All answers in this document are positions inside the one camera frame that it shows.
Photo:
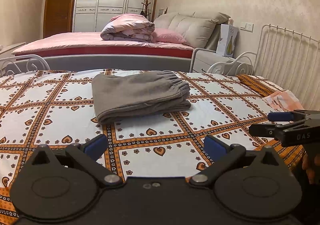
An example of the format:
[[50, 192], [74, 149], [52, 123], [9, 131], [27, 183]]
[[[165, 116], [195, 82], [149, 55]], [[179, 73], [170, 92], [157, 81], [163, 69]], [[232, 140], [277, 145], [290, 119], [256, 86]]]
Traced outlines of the person right hand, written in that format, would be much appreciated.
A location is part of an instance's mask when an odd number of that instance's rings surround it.
[[303, 157], [302, 169], [305, 170], [310, 184], [319, 183], [319, 165], [319, 154], [313, 158], [309, 157], [309, 155], [305, 153]]

